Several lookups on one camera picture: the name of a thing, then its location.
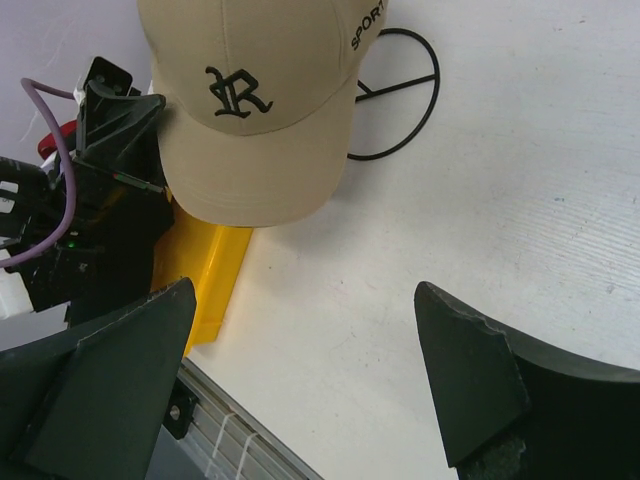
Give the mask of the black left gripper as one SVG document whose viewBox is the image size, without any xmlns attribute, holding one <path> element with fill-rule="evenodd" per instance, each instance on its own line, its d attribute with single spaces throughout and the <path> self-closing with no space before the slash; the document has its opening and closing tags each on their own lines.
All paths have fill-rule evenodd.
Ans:
<svg viewBox="0 0 640 480">
<path fill-rule="evenodd" d="M 39 165 L 1 160 L 1 270 L 33 312 L 91 317 L 150 289 L 154 247 L 172 226 L 156 126 L 160 94 L 122 96 L 90 80 L 77 120 Z"/>
</svg>

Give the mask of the beige baseball cap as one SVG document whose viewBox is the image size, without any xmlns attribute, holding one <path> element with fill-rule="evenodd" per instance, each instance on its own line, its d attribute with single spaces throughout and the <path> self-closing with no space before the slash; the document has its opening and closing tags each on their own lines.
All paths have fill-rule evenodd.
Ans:
<svg viewBox="0 0 640 480">
<path fill-rule="evenodd" d="M 168 188 L 232 227 L 303 219 L 336 190 L 385 1 L 141 1 Z"/>
</svg>

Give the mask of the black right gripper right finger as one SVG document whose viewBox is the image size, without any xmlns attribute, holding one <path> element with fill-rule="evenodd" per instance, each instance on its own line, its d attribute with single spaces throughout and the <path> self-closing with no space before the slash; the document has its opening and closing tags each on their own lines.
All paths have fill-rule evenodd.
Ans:
<svg viewBox="0 0 640 480">
<path fill-rule="evenodd" d="M 419 343 L 447 464 L 460 479 L 636 479 L 639 373 L 416 287 Z"/>
</svg>

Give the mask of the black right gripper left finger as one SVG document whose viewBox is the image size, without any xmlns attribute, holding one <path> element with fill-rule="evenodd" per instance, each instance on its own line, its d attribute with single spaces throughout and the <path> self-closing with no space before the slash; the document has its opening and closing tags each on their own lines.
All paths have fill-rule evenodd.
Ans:
<svg viewBox="0 0 640 480">
<path fill-rule="evenodd" d="M 183 278 L 2 351 L 2 474 L 146 474 L 195 310 Z"/>
</svg>

